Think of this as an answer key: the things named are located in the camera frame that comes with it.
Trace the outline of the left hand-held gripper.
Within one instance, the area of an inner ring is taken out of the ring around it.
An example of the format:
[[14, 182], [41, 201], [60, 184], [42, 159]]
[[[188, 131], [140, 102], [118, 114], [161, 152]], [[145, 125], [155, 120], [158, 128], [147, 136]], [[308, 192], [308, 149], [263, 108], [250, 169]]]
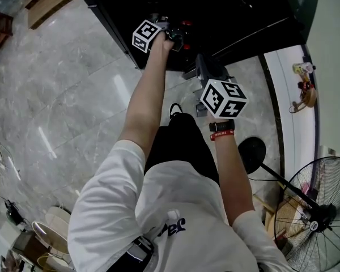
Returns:
[[172, 50], [179, 52], [182, 47], [184, 50], [191, 50], [190, 44], [184, 44], [185, 30], [183, 27], [191, 27], [193, 23], [189, 20], [183, 20], [181, 25], [170, 23], [167, 16], [151, 14], [133, 32], [132, 45], [147, 53], [150, 51], [152, 42], [157, 34], [164, 32], [166, 38], [173, 41]]

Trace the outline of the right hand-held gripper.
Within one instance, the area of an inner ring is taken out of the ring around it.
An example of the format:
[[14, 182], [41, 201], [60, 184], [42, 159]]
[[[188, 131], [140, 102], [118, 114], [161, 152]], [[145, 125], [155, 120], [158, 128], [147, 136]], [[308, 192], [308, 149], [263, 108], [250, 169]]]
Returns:
[[195, 70], [201, 84], [201, 88], [195, 92], [197, 117], [205, 117], [208, 113], [218, 119], [238, 117], [248, 99], [225, 66], [210, 56], [198, 54]]

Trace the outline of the person's left hand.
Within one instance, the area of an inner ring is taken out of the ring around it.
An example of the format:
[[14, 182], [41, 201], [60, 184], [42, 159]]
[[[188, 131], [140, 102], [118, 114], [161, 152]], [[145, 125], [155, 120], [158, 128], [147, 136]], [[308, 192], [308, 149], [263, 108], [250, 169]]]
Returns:
[[164, 31], [160, 31], [152, 42], [151, 50], [155, 49], [165, 49], [167, 51], [171, 50], [174, 42], [166, 37]]

